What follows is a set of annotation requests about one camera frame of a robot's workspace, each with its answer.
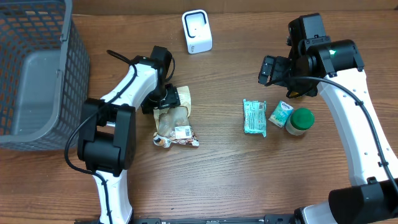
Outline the teal tissue pack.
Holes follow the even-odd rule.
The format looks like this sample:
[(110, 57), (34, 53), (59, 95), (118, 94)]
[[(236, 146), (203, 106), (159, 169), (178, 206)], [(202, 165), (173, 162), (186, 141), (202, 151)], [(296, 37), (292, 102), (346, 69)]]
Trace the teal tissue pack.
[(293, 106), (290, 106), (284, 101), (279, 101), (279, 104), (269, 117), (269, 121), (274, 123), (276, 126), (283, 128), (293, 111)]

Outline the teal snack packet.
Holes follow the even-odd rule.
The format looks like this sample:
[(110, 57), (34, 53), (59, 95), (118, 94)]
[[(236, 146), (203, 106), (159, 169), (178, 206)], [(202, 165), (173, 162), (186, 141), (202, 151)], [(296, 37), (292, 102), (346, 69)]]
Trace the teal snack packet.
[(266, 102), (249, 101), (243, 99), (244, 133), (261, 134), (264, 138), (266, 132)]

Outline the brown snack bag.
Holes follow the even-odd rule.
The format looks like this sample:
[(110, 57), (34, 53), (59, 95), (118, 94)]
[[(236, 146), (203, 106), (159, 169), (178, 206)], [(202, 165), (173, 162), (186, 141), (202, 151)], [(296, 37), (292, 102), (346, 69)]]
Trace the brown snack bag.
[(198, 147), (199, 140), (189, 121), (192, 108), (189, 87), (181, 86), (177, 91), (180, 106), (154, 110), (157, 131), (154, 133), (153, 143), (166, 148), (172, 144)]

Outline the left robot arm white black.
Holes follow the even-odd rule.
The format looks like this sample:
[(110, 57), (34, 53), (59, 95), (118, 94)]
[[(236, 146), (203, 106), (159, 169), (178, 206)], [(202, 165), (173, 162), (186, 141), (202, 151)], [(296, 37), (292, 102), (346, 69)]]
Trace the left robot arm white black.
[(136, 150), (136, 111), (152, 114), (180, 106), (177, 89), (169, 83), (175, 60), (160, 46), (149, 57), (129, 59), (112, 50), (107, 53), (127, 63), (128, 72), (107, 95), (83, 103), (77, 156), (98, 189), (101, 215), (95, 222), (133, 223), (127, 171)]

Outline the green lid jar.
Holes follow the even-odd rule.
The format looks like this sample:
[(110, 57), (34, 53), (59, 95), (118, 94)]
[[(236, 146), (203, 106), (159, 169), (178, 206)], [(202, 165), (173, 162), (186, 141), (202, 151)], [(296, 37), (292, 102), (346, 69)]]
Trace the green lid jar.
[(307, 108), (299, 108), (289, 116), (285, 128), (290, 134), (299, 136), (310, 129), (314, 122), (315, 116), (312, 111)]

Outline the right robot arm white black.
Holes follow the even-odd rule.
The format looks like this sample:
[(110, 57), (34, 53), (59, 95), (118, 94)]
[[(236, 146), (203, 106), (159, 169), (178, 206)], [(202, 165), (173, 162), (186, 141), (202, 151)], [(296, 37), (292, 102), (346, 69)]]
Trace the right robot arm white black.
[(287, 89), (289, 98), (320, 95), (343, 144), (351, 185), (325, 202), (298, 208), (284, 223), (372, 223), (397, 216), (397, 157), (369, 96), (364, 62), (352, 40), (332, 41), (321, 15), (289, 25), (287, 57), (266, 56), (259, 83)]

